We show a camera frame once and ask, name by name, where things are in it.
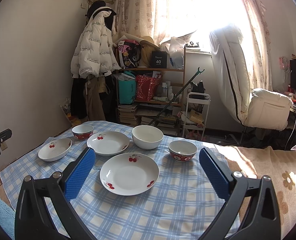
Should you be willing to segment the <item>floral curtain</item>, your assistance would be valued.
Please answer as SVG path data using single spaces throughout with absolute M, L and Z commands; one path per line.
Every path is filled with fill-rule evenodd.
M 114 6 L 117 32 L 149 36 L 158 45 L 180 37 L 208 52 L 212 31 L 237 27 L 251 87 L 272 89 L 269 32 L 260 0 L 115 0 Z

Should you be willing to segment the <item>white utility cart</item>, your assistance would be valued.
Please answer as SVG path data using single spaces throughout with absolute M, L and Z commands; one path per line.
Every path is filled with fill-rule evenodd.
M 189 92 L 186 98 L 186 109 L 183 120 L 183 138 L 203 140 L 211 103 L 206 93 Z

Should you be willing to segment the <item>black reaching pole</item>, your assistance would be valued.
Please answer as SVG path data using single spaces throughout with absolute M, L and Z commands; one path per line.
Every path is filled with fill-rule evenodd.
M 155 121 L 157 121 L 157 119 L 160 117 L 160 115 L 162 113 L 164 113 L 164 111 L 167 109 L 167 107 L 169 107 L 171 105 L 171 103 L 186 89 L 186 87 L 201 73 L 203 73 L 205 70 L 200 70 L 200 68 L 198 67 L 196 73 L 194 74 L 194 76 L 192 76 L 187 83 L 184 84 L 184 86 L 181 88 L 181 90 L 179 90 L 179 92 L 177 92 L 177 94 L 175 94 L 175 96 L 173 96 L 173 98 L 164 106 L 164 108 L 154 117 L 154 119 L 152 121 L 150 121 L 150 123 L 148 124 L 149 126 L 151 126 Z

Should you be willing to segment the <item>cherry plate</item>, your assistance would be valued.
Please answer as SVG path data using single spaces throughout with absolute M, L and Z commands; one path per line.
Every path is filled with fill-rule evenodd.
M 114 156 L 128 148 L 129 138 L 116 131 L 99 132 L 87 140 L 87 147 L 94 150 L 97 155 Z
M 72 143 L 70 138 L 51 141 L 39 150 L 38 157 L 46 162 L 57 161 L 68 153 Z
M 142 153 L 123 153 L 106 161 L 100 170 L 105 189 L 118 196 L 135 196 L 148 191 L 159 178 L 159 166 Z

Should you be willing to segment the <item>brown coat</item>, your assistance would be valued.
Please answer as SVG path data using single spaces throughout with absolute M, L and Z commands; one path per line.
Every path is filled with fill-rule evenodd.
M 106 92 L 104 77 L 94 77 L 86 81 L 85 99 L 89 121 L 105 120 L 100 93 Z

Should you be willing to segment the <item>black box marked 40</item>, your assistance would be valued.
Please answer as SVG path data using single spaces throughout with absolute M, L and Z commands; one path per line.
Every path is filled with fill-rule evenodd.
M 151 61 L 153 68 L 167 68 L 167 52 L 153 51 Z

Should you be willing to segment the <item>brown flower blanket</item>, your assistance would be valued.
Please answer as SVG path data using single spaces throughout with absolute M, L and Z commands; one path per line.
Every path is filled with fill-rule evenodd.
M 228 162 L 232 171 L 248 178 L 272 179 L 279 205 L 281 235 L 285 237 L 296 224 L 296 149 L 293 151 L 205 144 L 217 158 Z

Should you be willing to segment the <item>red bowl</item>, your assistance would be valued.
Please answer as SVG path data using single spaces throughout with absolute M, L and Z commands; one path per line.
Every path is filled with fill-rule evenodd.
M 92 125 L 77 125 L 72 128 L 73 136 L 78 140 L 87 140 L 93 135 L 94 127 Z
M 189 141 L 175 140 L 169 143 L 168 150 L 174 160 L 187 162 L 195 156 L 197 147 Z

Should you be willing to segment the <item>white puffer jacket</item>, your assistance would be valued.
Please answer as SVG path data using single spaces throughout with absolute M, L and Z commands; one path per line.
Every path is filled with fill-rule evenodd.
M 114 20 L 114 16 L 110 7 L 99 7 L 92 13 L 72 57 L 73 78 L 108 76 L 121 69 L 113 52 L 112 31 L 106 24 L 106 21 Z

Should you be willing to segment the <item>teal bag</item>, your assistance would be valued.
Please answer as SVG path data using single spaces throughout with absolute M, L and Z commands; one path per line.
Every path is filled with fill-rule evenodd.
M 128 105 L 136 99 L 136 76 L 125 71 L 118 76 L 119 103 Z

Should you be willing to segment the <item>large white bowl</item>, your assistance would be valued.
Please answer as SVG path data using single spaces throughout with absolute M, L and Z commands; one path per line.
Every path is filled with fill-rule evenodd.
M 157 148 L 164 138 L 163 132 L 153 126 L 140 125 L 132 129 L 133 142 L 144 150 Z

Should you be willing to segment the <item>wooden shelf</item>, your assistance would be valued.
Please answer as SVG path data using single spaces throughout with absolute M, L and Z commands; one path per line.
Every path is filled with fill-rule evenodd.
M 117 91 L 118 91 L 118 76 L 125 72 L 129 71 L 135 76 L 145 75 L 150 77 L 160 78 L 160 83 L 156 90 L 156 94 L 150 101 L 138 101 L 134 100 L 133 103 L 138 105 L 137 116 L 140 118 L 140 124 L 147 125 L 149 122 L 146 120 L 149 118 L 152 120 L 160 111 L 164 105 L 166 105 L 174 96 L 176 89 L 181 89 L 183 83 L 175 83 L 172 79 L 169 78 L 169 73 L 179 73 L 184 79 L 184 68 L 174 68 L 171 64 L 169 54 L 167 53 L 167 68 L 153 68 L 151 57 L 149 56 L 149 63 L 147 66 L 140 66 L 139 63 L 144 59 L 144 51 L 142 49 L 131 49 L 129 46 L 119 46 L 117 49 L 116 57 L 119 60 L 122 68 L 117 71 L 114 77 L 117 80 Z M 119 103 L 119 91 L 118 91 L 118 105 L 123 105 Z

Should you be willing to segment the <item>red gift bag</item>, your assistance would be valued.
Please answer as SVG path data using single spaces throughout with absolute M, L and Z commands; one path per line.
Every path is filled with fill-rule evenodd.
M 136 99 L 138 101 L 150 101 L 156 94 L 160 78 L 145 75 L 136 76 Z

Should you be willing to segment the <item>white recliner chair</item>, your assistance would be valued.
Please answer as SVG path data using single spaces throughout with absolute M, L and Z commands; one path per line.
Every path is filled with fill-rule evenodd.
M 250 88 L 242 39 L 241 31 L 232 26 L 210 33 L 212 63 L 221 101 L 243 126 L 282 131 L 288 125 L 293 103 L 286 95 Z

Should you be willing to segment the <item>blue plaid cloth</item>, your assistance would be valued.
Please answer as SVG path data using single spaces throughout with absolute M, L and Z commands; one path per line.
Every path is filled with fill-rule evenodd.
M 191 161 L 175 161 L 168 144 L 178 138 L 164 136 L 158 148 L 149 152 L 132 142 L 132 128 L 107 121 L 89 121 L 96 132 L 117 131 L 131 143 L 125 152 L 149 155 L 158 164 L 159 178 L 152 189 L 130 197 L 107 191 L 100 181 L 100 169 L 109 157 L 96 156 L 95 164 L 76 199 L 73 208 L 97 239 L 198 239 L 224 204 L 199 164 L 199 153 Z M 67 155 L 55 162 L 44 162 L 38 152 L 54 138 L 25 154 L 0 172 L 6 196 L 13 209 L 25 176 L 48 178 L 63 171 L 85 149 L 86 141 L 72 138 Z

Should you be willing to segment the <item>stack of books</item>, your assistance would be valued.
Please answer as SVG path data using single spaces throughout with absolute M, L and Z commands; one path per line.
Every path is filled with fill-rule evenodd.
M 137 116 L 138 105 L 132 103 L 130 105 L 119 105 L 119 121 L 121 124 L 137 126 L 140 124 L 140 118 Z

